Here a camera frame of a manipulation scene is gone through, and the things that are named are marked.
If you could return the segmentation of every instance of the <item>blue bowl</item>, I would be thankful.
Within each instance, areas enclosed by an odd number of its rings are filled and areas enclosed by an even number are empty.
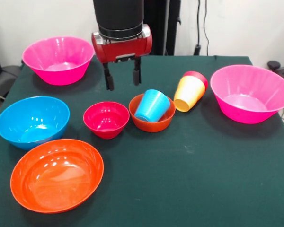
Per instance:
[[[61,138],[69,119],[70,110],[60,99],[25,98],[0,114],[0,136],[20,149],[31,150]]]

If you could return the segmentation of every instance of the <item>table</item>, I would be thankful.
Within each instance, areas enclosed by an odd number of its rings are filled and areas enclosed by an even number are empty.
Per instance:
[[[85,77],[63,87],[44,83],[24,67],[1,111],[29,96],[54,96],[69,105],[64,138],[86,141],[101,153],[105,170],[95,193],[74,210],[34,213],[13,199],[9,179],[25,151],[0,137],[0,227],[284,227],[284,125],[276,114],[257,125],[224,116],[210,88],[188,113],[176,112],[159,133],[130,120],[115,139],[103,140],[84,125],[92,104],[110,100],[128,106],[149,88],[173,97],[184,72],[208,79],[248,57],[147,56],[142,84],[133,85],[133,62],[112,64],[115,91],[106,91],[101,64],[93,58]]]

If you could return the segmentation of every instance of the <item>cup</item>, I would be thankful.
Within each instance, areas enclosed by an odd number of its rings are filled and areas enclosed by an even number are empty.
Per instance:
[[[208,87],[207,79],[199,72],[186,72],[179,81],[174,96],[176,109],[181,112],[189,111],[204,95]]]
[[[162,92],[153,89],[147,90],[134,115],[142,121],[157,122],[169,106],[169,99]]]

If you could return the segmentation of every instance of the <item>orange bowl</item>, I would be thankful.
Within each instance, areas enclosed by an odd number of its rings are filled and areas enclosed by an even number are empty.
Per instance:
[[[23,207],[40,213],[60,213],[87,200],[100,184],[103,171],[102,157],[90,144],[53,140],[19,160],[10,188]]]
[[[129,106],[128,106],[129,113],[132,117],[132,120],[135,126],[137,126],[142,131],[147,131],[147,132],[159,132],[159,131],[166,129],[169,126],[171,119],[174,116],[175,111],[176,111],[174,102],[169,98],[170,107],[158,122],[145,122],[134,116],[139,106],[139,103],[141,99],[143,98],[143,95],[144,94],[140,94],[136,96],[135,98],[133,98],[130,101]]]

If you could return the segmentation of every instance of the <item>blue cup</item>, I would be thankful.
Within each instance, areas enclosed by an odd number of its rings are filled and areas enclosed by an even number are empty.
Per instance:
[[[157,90],[147,90],[138,106],[135,117],[146,122],[157,122],[169,109],[169,98]]]

